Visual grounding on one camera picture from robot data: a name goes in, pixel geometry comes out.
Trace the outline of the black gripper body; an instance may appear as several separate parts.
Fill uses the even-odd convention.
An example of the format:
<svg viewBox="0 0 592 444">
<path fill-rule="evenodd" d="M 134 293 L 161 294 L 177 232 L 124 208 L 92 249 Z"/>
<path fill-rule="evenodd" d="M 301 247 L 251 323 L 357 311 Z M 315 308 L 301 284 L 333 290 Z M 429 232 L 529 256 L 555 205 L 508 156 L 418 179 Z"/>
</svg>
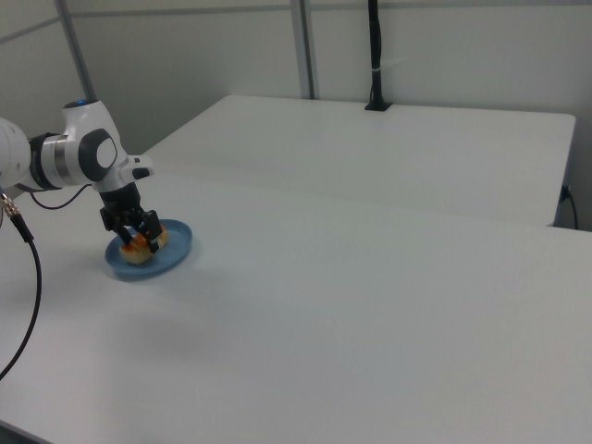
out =
<svg viewBox="0 0 592 444">
<path fill-rule="evenodd" d="M 105 229 L 118 231 L 123 227 L 133 227 L 137 231 L 146 229 L 141 207 L 141 195 L 135 182 L 114 191 L 100 192 L 103 203 L 100 215 Z"/>
</svg>

